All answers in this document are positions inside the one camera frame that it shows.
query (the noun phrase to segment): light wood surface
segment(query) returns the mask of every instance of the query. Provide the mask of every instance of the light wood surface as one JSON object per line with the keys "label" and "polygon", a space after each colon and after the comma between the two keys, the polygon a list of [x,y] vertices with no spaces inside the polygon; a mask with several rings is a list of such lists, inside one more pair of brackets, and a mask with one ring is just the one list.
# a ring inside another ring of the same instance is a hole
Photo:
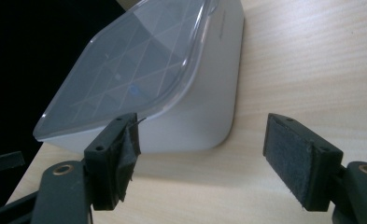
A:
{"label": "light wood surface", "polygon": [[[246,22],[233,128],[216,148],[139,157],[124,203],[95,223],[332,223],[302,209],[262,156],[268,113],[297,119],[367,161],[367,1],[242,0]],[[44,144],[10,201],[81,156]]]}

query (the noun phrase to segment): black clamp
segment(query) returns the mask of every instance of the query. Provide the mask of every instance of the black clamp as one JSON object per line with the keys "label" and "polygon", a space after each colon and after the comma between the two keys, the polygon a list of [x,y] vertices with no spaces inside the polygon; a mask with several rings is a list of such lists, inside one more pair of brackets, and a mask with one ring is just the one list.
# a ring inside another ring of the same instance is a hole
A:
{"label": "black clamp", "polygon": [[341,165],[343,151],[300,122],[270,114],[263,155],[307,211],[335,204],[335,224],[367,224],[367,162]]}
{"label": "black clamp", "polygon": [[92,209],[123,201],[140,154],[136,114],[112,120],[84,150],[82,161],[47,169],[39,190],[0,208],[0,223],[92,223]]}

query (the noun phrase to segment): plastic cover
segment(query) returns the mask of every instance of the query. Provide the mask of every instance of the plastic cover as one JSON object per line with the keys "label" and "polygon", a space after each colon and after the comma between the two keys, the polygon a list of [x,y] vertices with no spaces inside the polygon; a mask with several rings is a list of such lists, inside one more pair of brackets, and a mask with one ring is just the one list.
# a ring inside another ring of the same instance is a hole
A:
{"label": "plastic cover", "polygon": [[208,2],[141,1],[110,23],[81,53],[35,138],[106,126],[124,113],[162,113],[195,76]]}

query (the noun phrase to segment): black background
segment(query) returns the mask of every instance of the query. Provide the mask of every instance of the black background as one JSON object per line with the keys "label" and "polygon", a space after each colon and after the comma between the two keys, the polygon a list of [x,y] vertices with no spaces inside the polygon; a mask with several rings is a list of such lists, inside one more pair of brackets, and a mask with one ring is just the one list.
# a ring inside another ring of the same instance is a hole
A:
{"label": "black background", "polygon": [[124,13],[115,0],[0,0],[0,155],[26,164],[0,172],[0,206],[41,143],[33,129],[81,51]]}

